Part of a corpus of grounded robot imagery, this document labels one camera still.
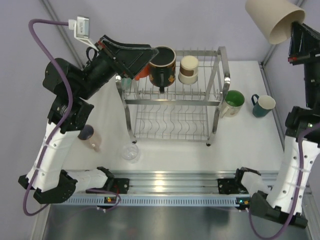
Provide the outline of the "black mug with orange print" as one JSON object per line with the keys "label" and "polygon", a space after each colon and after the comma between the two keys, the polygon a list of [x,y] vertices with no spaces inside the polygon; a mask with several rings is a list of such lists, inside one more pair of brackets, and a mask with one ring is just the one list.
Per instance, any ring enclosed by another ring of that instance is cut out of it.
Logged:
{"label": "black mug with orange print", "polygon": [[158,54],[148,65],[149,80],[161,94],[176,80],[176,52],[168,46],[157,46]]}

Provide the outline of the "beige paper cup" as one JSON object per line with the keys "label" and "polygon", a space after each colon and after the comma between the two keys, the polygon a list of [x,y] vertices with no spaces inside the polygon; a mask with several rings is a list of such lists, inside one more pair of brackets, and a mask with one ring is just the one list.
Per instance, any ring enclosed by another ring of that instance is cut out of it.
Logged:
{"label": "beige paper cup", "polygon": [[271,45],[291,37],[293,22],[303,23],[305,11],[287,0],[247,0],[245,10]]}

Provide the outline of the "steel cup cream brown sleeve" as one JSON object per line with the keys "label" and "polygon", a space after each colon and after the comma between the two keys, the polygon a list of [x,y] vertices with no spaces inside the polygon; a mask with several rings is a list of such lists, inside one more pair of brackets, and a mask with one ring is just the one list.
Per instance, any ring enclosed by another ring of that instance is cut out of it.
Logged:
{"label": "steel cup cream brown sleeve", "polygon": [[184,85],[193,85],[198,81],[199,60],[192,55],[184,56],[180,61],[178,79]]}

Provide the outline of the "steel two-tier dish rack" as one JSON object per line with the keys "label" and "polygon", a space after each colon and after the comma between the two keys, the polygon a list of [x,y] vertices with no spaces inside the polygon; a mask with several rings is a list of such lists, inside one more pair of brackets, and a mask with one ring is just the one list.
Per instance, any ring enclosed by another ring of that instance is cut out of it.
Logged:
{"label": "steel two-tier dish rack", "polygon": [[116,76],[127,132],[132,143],[138,139],[186,140],[204,142],[208,147],[217,134],[220,111],[231,76],[227,49],[177,50],[176,65],[185,56],[199,60],[198,79],[192,85],[178,80],[165,88],[163,94],[148,77],[132,80],[131,87],[122,88]]}

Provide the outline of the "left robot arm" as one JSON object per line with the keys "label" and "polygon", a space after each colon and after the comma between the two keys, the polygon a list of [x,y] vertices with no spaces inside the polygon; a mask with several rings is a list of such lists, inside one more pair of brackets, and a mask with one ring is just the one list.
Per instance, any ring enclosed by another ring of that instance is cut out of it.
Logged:
{"label": "left robot arm", "polygon": [[37,159],[30,172],[18,179],[24,189],[34,191],[40,204],[60,204],[77,192],[109,193],[114,188],[114,175],[107,168],[70,172],[63,165],[93,110],[88,100],[115,75],[135,78],[159,52],[148,44],[120,43],[107,36],[93,50],[83,69],[63,58],[46,66],[42,84],[55,94],[55,100]]}

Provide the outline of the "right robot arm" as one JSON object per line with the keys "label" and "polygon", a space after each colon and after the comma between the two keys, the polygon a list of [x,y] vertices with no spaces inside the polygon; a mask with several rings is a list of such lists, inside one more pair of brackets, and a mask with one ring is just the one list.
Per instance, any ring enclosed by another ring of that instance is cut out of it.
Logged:
{"label": "right robot arm", "polygon": [[272,188],[253,169],[237,169],[233,186],[250,194],[249,214],[305,228],[302,199],[311,168],[320,154],[320,34],[308,25],[291,24],[288,62],[303,65],[306,107],[294,106],[285,126],[284,159]]}

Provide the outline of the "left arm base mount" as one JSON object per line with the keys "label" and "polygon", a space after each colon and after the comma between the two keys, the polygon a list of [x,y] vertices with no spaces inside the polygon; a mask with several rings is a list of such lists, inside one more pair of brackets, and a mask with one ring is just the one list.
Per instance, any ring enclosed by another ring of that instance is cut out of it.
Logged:
{"label": "left arm base mount", "polygon": [[129,178],[115,178],[113,180],[113,184],[108,184],[101,188],[90,188],[85,192],[89,193],[104,193],[105,191],[117,193],[117,194],[127,194],[130,187],[130,179]]}

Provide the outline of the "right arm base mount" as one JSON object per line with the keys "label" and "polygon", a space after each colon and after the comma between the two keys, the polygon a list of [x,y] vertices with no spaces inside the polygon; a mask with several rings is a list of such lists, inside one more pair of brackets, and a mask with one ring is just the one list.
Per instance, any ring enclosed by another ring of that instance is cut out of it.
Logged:
{"label": "right arm base mount", "polygon": [[217,186],[220,195],[237,195],[250,198],[247,189],[234,178],[219,178],[217,180]]}

